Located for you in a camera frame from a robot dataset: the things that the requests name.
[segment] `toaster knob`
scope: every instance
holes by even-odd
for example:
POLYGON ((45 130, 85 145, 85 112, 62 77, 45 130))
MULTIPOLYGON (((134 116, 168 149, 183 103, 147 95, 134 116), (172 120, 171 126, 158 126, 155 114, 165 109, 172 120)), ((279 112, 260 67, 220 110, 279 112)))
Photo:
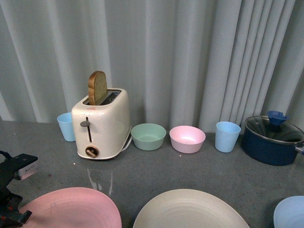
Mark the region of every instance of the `toaster knob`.
POLYGON ((80 126, 82 126, 82 127, 88 127, 88 126, 90 126, 90 122, 88 120, 83 121, 83 122, 80 123, 80 126))
POLYGON ((94 146, 88 146, 85 149, 85 153, 87 154, 87 156, 89 156, 90 158, 95 158, 99 155, 99 150, 94 147, 94 146))

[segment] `plate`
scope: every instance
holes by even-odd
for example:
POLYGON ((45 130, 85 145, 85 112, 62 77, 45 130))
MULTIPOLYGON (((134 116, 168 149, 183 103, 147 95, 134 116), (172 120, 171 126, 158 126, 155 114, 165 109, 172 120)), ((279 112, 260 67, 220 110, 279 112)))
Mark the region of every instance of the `plate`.
POLYGON ((89 188, 67 188, 45 194, 20 209, 32 215, 25 228, 121 228, 114 202, 89 188))
POLYGON ((304 227, 304 196, 291 196, 281 202, 274 212, 275 228, 304 227))
POLYGON ((227 203, 208 193, 178 189, 150 200, 133 228, 249 228, 227 203))

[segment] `countertop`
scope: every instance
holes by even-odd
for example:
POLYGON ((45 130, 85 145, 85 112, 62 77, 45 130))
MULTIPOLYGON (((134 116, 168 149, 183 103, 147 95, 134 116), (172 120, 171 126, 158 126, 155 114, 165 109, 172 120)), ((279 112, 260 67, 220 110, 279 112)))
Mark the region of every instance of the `countertop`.
POLYGON ((271 228, 277 204, 304 195, 303 156, 298 155, 291 165, 271 166, 244 153, 242 136, 230 153, 215 149, 213 133, 206 136, 194 154, 174 150, 167 134, 155 151, 141 151, 132 142, 111 160, 92 161, 78 156, 76 143, 66 142, 57 124, 0 121, 0 150, 12 156, 34 155, 39 161, 39 172, 8 185, 23 197, 20 207, 51 191, 87 187, 109 196, 120 211, 123 228, 131 228, 155 196, 195 189, 225 201, 251 228, 271 228))

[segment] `beige plate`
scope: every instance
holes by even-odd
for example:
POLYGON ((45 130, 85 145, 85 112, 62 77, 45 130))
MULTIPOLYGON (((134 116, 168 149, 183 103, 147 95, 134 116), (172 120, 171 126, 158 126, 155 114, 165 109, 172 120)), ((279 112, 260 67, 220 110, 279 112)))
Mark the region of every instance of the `beige plate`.
POLYGON ((177 189, 150 200, 133 228, 249 228, 227 203, 208 193, 177 189))
POLYGON ((114 202, 89 188, 67 188, 43 195, 21 208, 30 210, 24 228, 121 228, 114 202))

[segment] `green bowl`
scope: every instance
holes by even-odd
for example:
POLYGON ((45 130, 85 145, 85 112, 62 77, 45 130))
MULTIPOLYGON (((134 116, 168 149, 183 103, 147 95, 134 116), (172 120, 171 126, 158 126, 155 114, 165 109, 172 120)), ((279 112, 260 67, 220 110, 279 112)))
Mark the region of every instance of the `green bowl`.
POLYGON ((154 123, 144 123, 131 130, 134 144, 143 151, 153 151, 162 146, 166 130, 154 123))

